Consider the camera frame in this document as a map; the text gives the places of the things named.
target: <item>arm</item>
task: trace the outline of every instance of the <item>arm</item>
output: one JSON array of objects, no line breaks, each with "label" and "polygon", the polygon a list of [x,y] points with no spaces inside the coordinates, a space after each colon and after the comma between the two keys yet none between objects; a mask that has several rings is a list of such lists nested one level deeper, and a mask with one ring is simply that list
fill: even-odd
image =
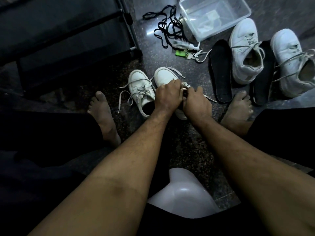
[{"label": "arm", "polygon": [[315,234],[315,179],[251,146],[211,118],[202,88],[188,90],[185,115],[272,235]]},{"label": "arm", "polygon": [[180,80],[160,86],[151,117],[29,235],[135,235],[180,87]]}]

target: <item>hand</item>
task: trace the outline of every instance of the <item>hand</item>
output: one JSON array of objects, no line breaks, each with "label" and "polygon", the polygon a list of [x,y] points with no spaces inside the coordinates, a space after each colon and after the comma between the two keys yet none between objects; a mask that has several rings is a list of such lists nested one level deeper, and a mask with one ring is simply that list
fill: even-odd
[{"label": "hand", "polygon": [[203,95],[202,87],[199,86],[197,91],[193,87],[188,89],[187,99],[183,100],[183,111],[195,126],[211,119],[212,104]]},{"label": "hand", "polygon": [[183,90],[179,79],[161,85],[155,92],[155,109],[165,112],[169,117],[183,101]]}]

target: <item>black pants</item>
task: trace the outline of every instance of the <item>black pants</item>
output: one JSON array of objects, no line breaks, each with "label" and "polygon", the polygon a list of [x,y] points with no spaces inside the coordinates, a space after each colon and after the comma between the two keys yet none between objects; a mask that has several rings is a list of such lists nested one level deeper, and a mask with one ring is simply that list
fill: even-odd
[{"label": "black pants", "polygon": [[[310,155],[312,138],[305,134],[306,131],[312,133],[315,128],[311,124],[314,112],[315,108],[265,110],[250,128],[247,141],[268,154],[314,169]],[[2,230],[10,230],[12,235],[29,233],[85,178],[63,164],[103,144],[101,130],[88,114],[0,114],[0,150],[17,151],[14,158],[0,158]],[[160,165],[158,161],[155,175],[161,169],[168,174],[168,166]],[[166,184],[151,188],[162,189]],[[200,219],[182,218],[147,204],[138,235],[207,232],[215,235],[266,234],[255,211],[242,202]]]}]

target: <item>person's right foot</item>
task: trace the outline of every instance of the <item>person's right foot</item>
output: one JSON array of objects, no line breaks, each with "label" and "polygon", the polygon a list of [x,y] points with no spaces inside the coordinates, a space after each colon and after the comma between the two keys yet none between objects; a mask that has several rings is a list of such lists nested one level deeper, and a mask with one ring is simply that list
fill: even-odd
[{"label": "person's right foot", "polygon": [[88,113],[93,116],[100,126],[103,139],[109,141],[113,147],[118,147],[121,140],[106,97],[101,91],[97,91],[95,95],[96,97],[92,97],[90,102]]},{"label": "person's right foot", "polygon": [[245,136],[253,123],[247,121],[253,114],[252,107],[250,96],[246,91],[240,91],[235,95],[221,125],[240,137]]}]

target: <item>granite floor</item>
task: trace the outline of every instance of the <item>granite floor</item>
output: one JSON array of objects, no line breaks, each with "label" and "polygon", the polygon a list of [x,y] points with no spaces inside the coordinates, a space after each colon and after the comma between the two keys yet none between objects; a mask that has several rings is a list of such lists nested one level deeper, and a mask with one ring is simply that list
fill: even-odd
[{"label": "granite floor", "polygon": [[[84,113],[90,98],[98,90],[103,91],[108,99],[122,140],[127,139],[144,122],[136,105],[127,104],[128,95],[122,97],[122,109],[118,114],[118,100],[121,89],[127,83],[128,75],[135,69],[144,71],[148,76],[154,75],[159,67],[173,67],[179,70],[191,86],[203,86],[204,93],[214,98],[213,86],[209,74],[208,61],[198,64],[193,60],[176,57],[169,47],[164,49],[161,41],[153,35],[160,19],[141,20],[148,11],[159,11],[165,5],[174,5],[179,0],[126,0],[135,21],[135,30],[139,39],[143,57],[128,61],[113,58],[102,61],[91,67],[72,73],[73,81],[60,85],[56,90],[46,93],[37,99],[27,100],[22,97],[23,91],[15,63],[4,66],[0,80],[1,110],[19,110],[36,112]],[[313,48],[315,41],[315,0],[246,0],[252,9],[251,18],[258,28],[260,41],[269,40],[274,33],[290,28],[297,33],[303,49]],[[204,50],[210,50],[219,39],[228,40],[232,29],[201,42]],[[193,37],[186,30],[189,38]],[[234,88],[233,93],[243,88]],[[304,95],[284,100],[276,93],[263,107],[255,107],[254,119],[263,109],[285,109],[315,107],[315,90]],[[213,117],[220,120],[226,112],[227,104],[213,104]],[[182,167],[190,170],[202,185],[213,196],[221,209],[227,209],[240,201],[229,186],[222,171],[217,166],[211,149],[209,149],[188,121],[179,121],[173,117],[167,127],[168,145],[162,146],[161,152],[169,159],[169,168]],[[104,157],[102,151],[80,157],[72,166],[86,174]],[[286,163],[304,171],[309,169],[295,163]]]}]

